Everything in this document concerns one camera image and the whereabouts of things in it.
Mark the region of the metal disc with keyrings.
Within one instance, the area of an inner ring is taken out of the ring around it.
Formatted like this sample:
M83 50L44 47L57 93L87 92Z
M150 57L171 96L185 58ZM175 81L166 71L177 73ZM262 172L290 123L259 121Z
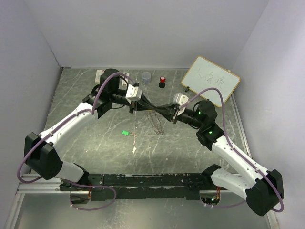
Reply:
M160 115L157 112L155 112L154 110L148 110L147 115L148 115L148 120L149 120L150 124L152 125L155 133L157 135L163 135L164 130L162 127Z

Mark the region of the key with green tag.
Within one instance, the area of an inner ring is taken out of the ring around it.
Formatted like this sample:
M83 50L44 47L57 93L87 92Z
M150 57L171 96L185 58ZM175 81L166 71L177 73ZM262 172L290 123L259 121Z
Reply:
M126 131L126 130L122 130L122 131L121 131L121 134L122 134L122 135L125 135L125 136L134 136L134 137L137 136L135 133L129 132L129 131Z

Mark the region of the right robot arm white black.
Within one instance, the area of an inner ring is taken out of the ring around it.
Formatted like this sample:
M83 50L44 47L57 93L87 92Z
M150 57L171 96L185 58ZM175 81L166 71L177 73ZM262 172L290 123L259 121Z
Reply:
M215 120L217 112L209 100L198 102L194 110L180 111L178 105L167 104L156 107L156 112L168 121L177 121L198 129L198 141L228 162L238 175L231 174L219 166L211 166L209 174L202 178L206 189L223 187L241 197L257 215L264 216L270 210L284 210L284 187L282 175L277 170L268 170L246 153L242 152L228 137L226 128L220 128Z

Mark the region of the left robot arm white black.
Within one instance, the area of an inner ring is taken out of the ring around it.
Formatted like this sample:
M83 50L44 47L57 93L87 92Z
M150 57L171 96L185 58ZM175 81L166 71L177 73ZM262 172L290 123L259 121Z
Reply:
M104 70L100 83L69 115L40 134L31 132L26 136L21 164L33 169L39 178L60 178L70 181L77 190L86 189L88 172L75 163L62 160L59 151L74 134L111 110L114 103L134 108L142 100L137 80L116 69Z

